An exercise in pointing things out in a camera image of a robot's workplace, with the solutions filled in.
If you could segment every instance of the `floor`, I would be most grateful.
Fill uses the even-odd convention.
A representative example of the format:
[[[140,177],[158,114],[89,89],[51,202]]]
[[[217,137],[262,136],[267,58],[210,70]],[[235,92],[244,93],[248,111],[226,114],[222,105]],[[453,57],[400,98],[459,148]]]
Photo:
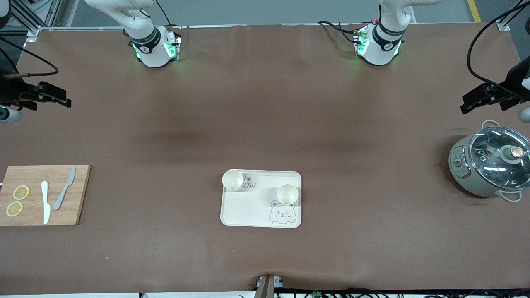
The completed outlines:
[[[38,12],[46,11],[49,0],[40,0]],[[158,0],[170,21],[179,25],[223,25],[223,24],[296,24],[331,22],[358,23],[378,17],[376,0]],[[469,2],[475,2],[477,15],[473,16]],[[418,23],[473,22],[474,19],[489,21],[510,9],[518,0],[444,0],[433,6],[414,7]],[[61,27],[115,27],[118,24],[106,14],[89,7],[84,0],[64,0],[63,11],[56,25]],[[167,21],[154,5],[146,9],[155,24]],[[530,8],[523,11],[511,23],[510,34],[520,58],[530,56],[530,36],[524,26],[530,17]],[[10,37],[22,45],[23,37]],[[16,62],[20,51],[4,48]],[[0,57],[0,65],[8,65]]]

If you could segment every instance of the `white cup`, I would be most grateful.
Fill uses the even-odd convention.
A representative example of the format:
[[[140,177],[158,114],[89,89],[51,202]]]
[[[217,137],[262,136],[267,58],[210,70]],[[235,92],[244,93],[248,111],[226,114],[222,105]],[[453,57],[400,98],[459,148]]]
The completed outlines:
[[[243,174],[237,170],[228,170],[223,175],[223,186],[232,191],[241,189],[243,186]]]
[[[298,189],[290,184],[282,185],[278,188],[276,197],[284,205],[294,204],[298,200]]]

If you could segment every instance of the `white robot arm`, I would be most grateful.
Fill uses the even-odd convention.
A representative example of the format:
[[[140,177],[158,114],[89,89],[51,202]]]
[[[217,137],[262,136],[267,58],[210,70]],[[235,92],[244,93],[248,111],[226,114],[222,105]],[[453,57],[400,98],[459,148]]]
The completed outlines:
[[[411,21],[411,6],[428,6],[443,0],[378,0],[381,19],[361,28],[354,40],[356,52],[367,62],[385,65],[398,54],[401,38]]]
[[[85,0],[123,26],[137,58],[148,67],[161,67],[179,59],[180,36],[153,21],[140,10],[151,7],[155,0]]]

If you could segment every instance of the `white tray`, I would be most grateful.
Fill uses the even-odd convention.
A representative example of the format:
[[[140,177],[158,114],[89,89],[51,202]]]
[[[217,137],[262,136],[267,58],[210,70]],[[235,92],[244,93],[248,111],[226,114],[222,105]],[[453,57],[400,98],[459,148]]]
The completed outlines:
[[[241,190],[223,187],[221,222],[225,225],[294,229],[302,223],[302,176],[290,171],[238,170],[243,174]],[[278,202],[276,191],[284,184],[298,189],[293,205]]]

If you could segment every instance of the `white knife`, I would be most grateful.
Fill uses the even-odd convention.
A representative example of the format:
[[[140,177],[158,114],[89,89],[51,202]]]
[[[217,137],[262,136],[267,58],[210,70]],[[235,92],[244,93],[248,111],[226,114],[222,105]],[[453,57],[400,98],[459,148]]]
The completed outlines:
[[[70,172],[70,177],[68,177],[68,180],[66,180],[65,188],[63,188],[63,191],[57,198],[57,201],[55,201],[54,210],[59,210],[59,208],[61,208],[61,204],[63,203],[63,199],[65,198],[66,190],[68,189],[68,187],[72,185],[72,183],[74,183],[74,178],[75,178],[75,167]]]
[[[44,224],[48,224],[51,212],[51,205],[48,204],[48,182],[43,181],[40,186],[42,188],[42,202],[44,205]]]

